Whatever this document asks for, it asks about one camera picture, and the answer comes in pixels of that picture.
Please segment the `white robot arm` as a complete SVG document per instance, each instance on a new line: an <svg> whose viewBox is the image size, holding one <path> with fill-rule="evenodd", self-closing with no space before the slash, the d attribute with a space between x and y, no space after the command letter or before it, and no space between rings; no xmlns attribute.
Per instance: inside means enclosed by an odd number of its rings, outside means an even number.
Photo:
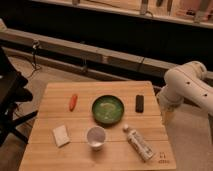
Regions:
<svg viewBox="0 0 213 171"><path fill-rule="evenodd" d="M178 65L165 73L165 86L156 95L164 124L173 118L172 112L184 99L192 101L213 117L213 87L204 82L206 74L205 65L199 61Z"/></svg>

